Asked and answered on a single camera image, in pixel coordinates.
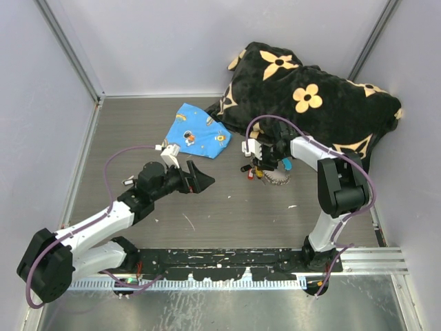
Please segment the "bunch of coloured keys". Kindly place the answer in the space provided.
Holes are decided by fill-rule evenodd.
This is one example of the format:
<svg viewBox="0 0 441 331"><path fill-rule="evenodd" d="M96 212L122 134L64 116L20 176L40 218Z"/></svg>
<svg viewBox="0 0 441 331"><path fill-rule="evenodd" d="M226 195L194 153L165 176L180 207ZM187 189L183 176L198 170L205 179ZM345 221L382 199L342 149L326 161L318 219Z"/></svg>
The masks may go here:
<svg viewBox="0 0 441 331"><path fill-rule="evenodd" d="M262 170L252 165L244 165L240 168L240 171L247 174L247 178L249 180L259 179L262 180L264 177L264 173Z"/></svg>

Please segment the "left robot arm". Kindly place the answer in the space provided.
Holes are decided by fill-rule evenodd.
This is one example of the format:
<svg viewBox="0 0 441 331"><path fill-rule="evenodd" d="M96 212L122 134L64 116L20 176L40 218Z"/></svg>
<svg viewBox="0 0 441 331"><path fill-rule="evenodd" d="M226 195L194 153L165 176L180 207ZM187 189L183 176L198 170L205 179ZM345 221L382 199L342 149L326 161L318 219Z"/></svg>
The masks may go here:
<svg viewBox="0 0 441 331"><path fill-rule="evenodd" d="M72 282L97 272L115 268L122 273L134 271L138 250L128 240L98 243L142 221L154 211L157 200L173 192L198 194L214 184L215 179L201 172L193 161L187 166L184 171L175 165L146 163L132 186L103 211L57 232L47 228L36 232L17 267L17 275L25 282L28 305L39 309L57 300Z"/></svg>

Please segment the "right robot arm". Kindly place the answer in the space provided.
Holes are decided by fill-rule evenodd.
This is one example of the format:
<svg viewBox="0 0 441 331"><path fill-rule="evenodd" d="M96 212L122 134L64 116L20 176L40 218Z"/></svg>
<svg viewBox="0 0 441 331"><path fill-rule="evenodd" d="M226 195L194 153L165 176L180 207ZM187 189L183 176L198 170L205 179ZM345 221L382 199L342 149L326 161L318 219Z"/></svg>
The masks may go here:
<svg viewBox="0 0 441 331"><path fill-rule="evenodd" d="M325 147L313 137L299 133L285 121L276 124L278 140L264 145L247 137L242 152L255 169L275 170L283 159L292 157L317 174L320 216L302 246L299 264L316 272L329 269L337 255L337 240L354 214L370 201L369 176L360 157Z"/></svg>

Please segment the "white blue large keyring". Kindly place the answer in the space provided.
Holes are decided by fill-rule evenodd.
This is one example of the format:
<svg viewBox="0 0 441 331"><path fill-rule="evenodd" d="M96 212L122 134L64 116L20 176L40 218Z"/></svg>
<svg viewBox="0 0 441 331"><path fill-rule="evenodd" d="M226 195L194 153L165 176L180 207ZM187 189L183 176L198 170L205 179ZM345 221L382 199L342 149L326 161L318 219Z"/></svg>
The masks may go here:
<svg viewBox="0 0 441 331"><path fill-rule="evenodd" d="M274 170L262 170L263 179L266 183L271 185L286 185L290 182L291 176L282 162L279 163L280 167Z"/></svg>

